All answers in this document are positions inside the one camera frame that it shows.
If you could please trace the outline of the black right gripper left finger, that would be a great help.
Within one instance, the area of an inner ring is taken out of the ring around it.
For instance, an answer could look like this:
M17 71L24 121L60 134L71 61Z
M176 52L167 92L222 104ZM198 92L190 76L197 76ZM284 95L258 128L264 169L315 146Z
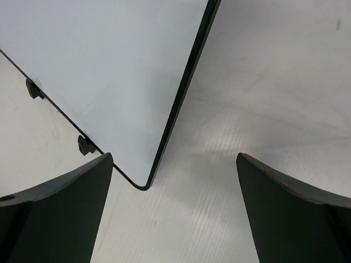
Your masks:
M106 153L1 197L1 262L90 262L112 169Z

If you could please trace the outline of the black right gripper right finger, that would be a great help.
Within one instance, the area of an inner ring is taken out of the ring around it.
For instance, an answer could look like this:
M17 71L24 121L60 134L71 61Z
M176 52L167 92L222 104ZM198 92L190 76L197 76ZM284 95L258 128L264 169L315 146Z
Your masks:
M350 262L350 198L245 153L236 167L260 262Z

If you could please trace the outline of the white whiteboard with black frame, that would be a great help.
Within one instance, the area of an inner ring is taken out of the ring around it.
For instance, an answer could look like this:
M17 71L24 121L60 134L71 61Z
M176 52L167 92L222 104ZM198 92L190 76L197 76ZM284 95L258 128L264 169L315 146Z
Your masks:
M1 1L1 52L148 190L219 1Z

